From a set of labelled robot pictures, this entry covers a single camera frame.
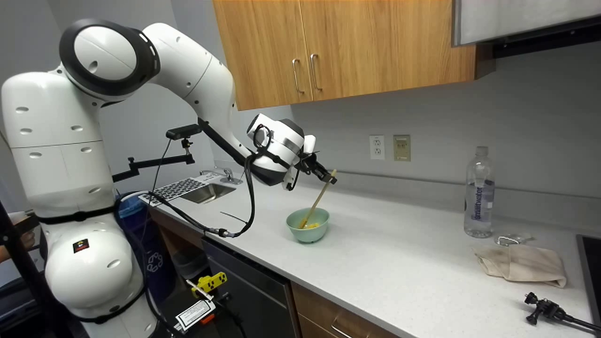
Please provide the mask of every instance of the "yellow power strip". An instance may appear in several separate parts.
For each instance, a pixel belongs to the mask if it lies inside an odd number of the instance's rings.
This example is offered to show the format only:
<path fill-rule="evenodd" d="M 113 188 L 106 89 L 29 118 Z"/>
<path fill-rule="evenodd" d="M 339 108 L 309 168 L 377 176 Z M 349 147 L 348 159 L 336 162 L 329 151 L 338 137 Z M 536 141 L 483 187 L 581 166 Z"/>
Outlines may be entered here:
<path fill-rule="evenodd" d="M 221 284 L 225 283 L 226 281 L 227 281 L 227 276 L 225 275 L 225 273 L 220 272 L 214 276 L 200 277 L 198 279 L 197 287 L 199 289 L 202 289 L 204 292 L 209 293 L 209 292 L 217 289 L 217 287 L 219 287 Z M 194 295 L 194 297 L 199 298 L 199 296 L 197 295 L 197 292 L 193 288 L 190 288 L 190 290 L 192 290 L 192 294 Z"/>

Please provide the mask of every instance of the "green bowl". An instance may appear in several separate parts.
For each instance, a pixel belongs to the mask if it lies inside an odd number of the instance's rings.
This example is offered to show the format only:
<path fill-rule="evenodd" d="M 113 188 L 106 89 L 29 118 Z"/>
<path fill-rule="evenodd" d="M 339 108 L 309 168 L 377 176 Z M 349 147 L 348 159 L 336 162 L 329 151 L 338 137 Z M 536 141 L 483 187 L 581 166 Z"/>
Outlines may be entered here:
<path fill-rule="evenodd" d="M 307 224 L 319 223 L 318 227 L 313 229 L 298 228 L 302 219 L 305 218 L 310 209 L 310 207 L 306 207 L 305 209 L 297 210 L 286 218 L 288 229 L 290 229 L 292 235 L 294 235 L 299 242 L 313 243 L 318 241 L 325 235 L 326 230 L 328 229 L 330 213 L 321 208 L 315 208 L 315 211 L 311 217 L 309 217 L 309 221 L 307 222 Z"/>

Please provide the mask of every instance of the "wooden spoon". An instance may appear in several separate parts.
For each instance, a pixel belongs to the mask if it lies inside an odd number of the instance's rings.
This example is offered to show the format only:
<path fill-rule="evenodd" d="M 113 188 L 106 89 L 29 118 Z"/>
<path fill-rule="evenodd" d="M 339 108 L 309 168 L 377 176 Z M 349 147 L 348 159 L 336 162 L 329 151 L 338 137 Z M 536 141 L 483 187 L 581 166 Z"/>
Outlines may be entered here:
<path fill-rule="evenodd" d="M 332 174 L 330 176 L 332 176 L 332 177 L 336 176 L 336 169 L 332 170 Z M 311 207 L 311 210 L 309 210 L 309 213 L 305 216 L 305 218 L 303 218 L 302 221 L 300 221 L 299 229 L 302 229 L 302 228 L 305 227 L 305 225 L 309 221 L 309 217 L 311 217 L 311 215 L 315 211 L 315 208 L 317 207 L 317 204 L 319 203 L 319 200 L 322 199 L 323 193 L 326 192 L 326 189 L 329 187 L 331 181 L 332 180 L 327 181 L 326 185 L 323 186 L 323 189 L 319 193 L 319 196 L 317 196 L 317 200 L 315 200 L 315 203 L 313 203 L 313 206 Z"/>

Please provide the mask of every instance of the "sink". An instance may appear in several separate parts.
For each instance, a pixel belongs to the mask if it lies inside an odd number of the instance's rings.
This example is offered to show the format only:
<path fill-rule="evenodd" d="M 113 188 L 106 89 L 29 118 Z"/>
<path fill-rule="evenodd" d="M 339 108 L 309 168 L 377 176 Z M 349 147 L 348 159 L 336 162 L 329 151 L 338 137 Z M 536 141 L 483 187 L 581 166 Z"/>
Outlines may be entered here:
<path fill-rule="evenodd" d="M 185 198 L 194 203 L 204 204 L 227 195 L 234 190 L 236 189 L 229 186 L 211 183 L 200 189 L 196 189 L 185 195 L 182 195 L 181 198 Z"/>

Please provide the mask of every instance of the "blue bin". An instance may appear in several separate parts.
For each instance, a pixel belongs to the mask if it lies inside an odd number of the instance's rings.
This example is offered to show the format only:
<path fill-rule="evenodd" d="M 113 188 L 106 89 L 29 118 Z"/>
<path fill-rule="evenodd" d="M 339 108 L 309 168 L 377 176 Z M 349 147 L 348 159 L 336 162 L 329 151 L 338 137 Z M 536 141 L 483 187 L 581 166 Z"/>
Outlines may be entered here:
<path fill-rule="evenodd" d="M 177 274 L 160 235 L 159 226 L 150 218 L 146 203 L 137 197 L 129 198 L 119 205 L 119 216 L 123 226 L 142 242 L 146 250 L 148 289 L 155 302 L 160 304 L 173 292 Z M 131 245 L 138 255 L 138 247 L 133 243 Z"/>

